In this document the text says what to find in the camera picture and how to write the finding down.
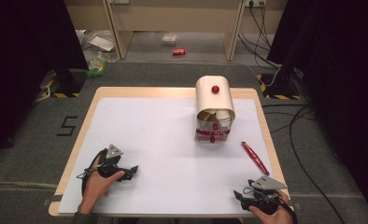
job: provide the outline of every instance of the human hand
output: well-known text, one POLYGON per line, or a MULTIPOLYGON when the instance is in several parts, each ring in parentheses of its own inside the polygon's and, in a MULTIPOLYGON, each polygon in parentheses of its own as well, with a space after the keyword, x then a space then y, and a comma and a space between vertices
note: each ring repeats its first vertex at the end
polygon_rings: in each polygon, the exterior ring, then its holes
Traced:
MULTIPOLYGON (((281 199, 286 203, 289 200, 289 196, 280 189, 276 190, 281 199)), ((291 215, 282 206, 278 206, 276 212, 272 215, 265 214, 262 210, 255 206, 249 206, 248 210, 258 217, 263 224, 291 224, 291 215)))
MULTIPOLYGON (((96 159, 94 165, 99 163, 99 159, 100 157, 96 159)), ((104 178, 99 175, 99 172, 92 172, 86 183, 86 187, 82 196, 82 202, 78 206, 78 212, 81 214, 91 213, 94 205, 103 195, 108 197, 108 187, 124 175, 125 172, 119 171, 108 178, 104 178)))

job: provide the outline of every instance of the sleeve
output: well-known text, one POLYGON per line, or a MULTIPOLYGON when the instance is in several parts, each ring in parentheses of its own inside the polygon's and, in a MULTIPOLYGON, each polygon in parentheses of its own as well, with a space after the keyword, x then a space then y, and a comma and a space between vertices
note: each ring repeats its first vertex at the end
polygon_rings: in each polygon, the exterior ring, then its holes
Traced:
POLYGON ((81 214, 76 212, 74 214, 72 224, 97 224, 97 216, 92 214, 81 214))

